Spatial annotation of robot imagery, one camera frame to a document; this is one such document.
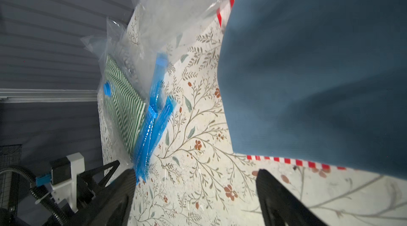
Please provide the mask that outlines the red white striped tank top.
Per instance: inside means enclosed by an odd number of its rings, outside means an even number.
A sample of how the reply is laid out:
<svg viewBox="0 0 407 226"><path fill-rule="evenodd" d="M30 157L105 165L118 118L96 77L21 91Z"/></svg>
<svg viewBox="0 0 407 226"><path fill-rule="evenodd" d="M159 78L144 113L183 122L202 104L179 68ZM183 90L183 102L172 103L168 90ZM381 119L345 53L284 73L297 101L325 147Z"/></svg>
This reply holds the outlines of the red white striped tank top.
<svg viewBox="0 0 407 226"><path fill-rule="evenodd" d="M218 25L219 25L222 33L225 32L234 3L235 3L235 0L229 0L227 3L222 3L221 7L219 7L216 10L216 17L217 17ZM331 165L324 164L324 163L317 163L317 162L311 162L311 161L300 160L300 159L290 159L290 158L283 158L283 157L253 156L253 155L249 155L249 154L238 154L238 155L240 155L240 156L243 155L249 161L274 161L274 162L278 162L278 163L294 165L297 167L306 167L306 168L318 169L318 170L331 170L334 168L338 169L338 170L342 170L342 171L346 170L345 167L331 166Z"/></svg>

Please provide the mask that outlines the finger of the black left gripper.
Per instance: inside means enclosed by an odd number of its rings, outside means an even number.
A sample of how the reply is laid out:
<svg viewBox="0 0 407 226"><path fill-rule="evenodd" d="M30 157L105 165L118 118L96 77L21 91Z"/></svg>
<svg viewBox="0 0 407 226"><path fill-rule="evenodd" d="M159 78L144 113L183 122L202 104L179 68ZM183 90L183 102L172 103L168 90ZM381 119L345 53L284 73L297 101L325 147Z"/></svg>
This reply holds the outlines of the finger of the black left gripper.
<svg viewBox="0 0 407 226"><path fill-rule="evenodd" d="M81 173L79 177L83 179L85 183L87 183L89 188L105 188L108 181L111 179L119 166L119 160L115 160L103 166L87 170ZM108 173L99 182L96 182L93 177L99 173L104 173L106 170L108 170Z"/></svg>

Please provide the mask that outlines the green white striped garment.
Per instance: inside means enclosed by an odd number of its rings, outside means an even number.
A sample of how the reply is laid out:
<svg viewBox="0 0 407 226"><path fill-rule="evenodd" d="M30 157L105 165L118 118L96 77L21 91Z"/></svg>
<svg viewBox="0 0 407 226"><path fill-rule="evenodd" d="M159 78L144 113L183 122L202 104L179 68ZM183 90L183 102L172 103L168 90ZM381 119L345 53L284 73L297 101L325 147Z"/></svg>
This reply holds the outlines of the green white striped garment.
<svg viewBox="0 0 407 226"><path fill-rule="evenodd" d="M144 121L146 104L111 55L106 56L103 84L107 81L112 87L112 96L105 96L107 113L119 140L128 154L133 155Z"/></svg>

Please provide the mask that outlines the clear vacuum bag blue zipper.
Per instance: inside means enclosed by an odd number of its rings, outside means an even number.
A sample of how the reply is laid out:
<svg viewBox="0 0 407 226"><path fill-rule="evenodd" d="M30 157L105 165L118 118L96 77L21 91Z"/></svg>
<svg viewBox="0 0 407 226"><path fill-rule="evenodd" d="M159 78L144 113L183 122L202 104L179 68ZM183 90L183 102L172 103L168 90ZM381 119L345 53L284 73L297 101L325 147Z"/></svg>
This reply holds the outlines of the clear vacuum bag blue zipper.
<svg viewBox="0 0 407 226"><path fill-rule="evenodd" d="M127 151L136 179L146 181L151 156L177 103L163 91L168 55L145 54L126 31L123 23L107 18L105 36L81 41L99 60L107 125Z"/></svg>

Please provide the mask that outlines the grey blue ribbed garment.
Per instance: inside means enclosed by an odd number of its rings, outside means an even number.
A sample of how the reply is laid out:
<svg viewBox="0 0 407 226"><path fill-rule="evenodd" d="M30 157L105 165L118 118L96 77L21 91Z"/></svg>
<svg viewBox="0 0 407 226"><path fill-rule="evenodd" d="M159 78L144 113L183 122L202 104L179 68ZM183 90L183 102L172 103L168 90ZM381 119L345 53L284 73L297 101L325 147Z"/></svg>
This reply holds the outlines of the grey blue ribbed garment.
<svg viewBox="0 0 407 226"><path fill-rule="evenodd" d="M218 84L235 153L407 177L407 0L235 0Z"/></svg>

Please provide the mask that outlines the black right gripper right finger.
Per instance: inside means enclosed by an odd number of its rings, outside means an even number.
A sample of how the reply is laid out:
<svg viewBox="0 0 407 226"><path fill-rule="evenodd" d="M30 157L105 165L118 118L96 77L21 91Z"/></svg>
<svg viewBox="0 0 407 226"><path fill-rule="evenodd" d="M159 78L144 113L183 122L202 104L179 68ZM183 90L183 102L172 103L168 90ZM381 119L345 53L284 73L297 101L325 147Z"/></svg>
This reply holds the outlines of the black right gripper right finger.
<svg viewBox="0 0 407 226"><path fill-rule="evenodd" d="M267 170L258 171L255 183L266 226L326 226Z"/></svg>

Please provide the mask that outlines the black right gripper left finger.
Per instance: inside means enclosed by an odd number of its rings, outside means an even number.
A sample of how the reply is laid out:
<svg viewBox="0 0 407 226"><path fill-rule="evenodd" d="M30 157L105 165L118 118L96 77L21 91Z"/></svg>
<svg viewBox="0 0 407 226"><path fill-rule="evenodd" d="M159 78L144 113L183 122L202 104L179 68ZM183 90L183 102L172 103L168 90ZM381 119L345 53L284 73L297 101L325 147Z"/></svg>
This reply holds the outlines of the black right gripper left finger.
<svg viewBox="0 0 407 226"><path fill-rule="evenodd" d="M84 209L73 216L74 226L126 226L136 188L133 169L125 170Z"/></svg>

